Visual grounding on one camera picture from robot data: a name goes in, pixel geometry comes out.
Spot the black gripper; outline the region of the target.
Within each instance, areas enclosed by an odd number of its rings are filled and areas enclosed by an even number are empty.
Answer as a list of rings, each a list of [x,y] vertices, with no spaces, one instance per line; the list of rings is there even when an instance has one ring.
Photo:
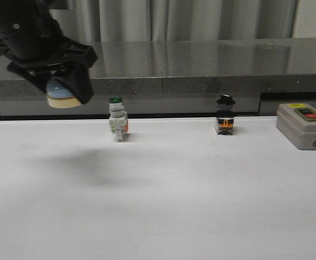
[[[51,3],[0,1],[0,56],[25,69],[20,76],[44,94],[53,78],[53,98],[87,104],[93,96],[88,69],[98,57],[92,46],[63,34],[49,12]]]

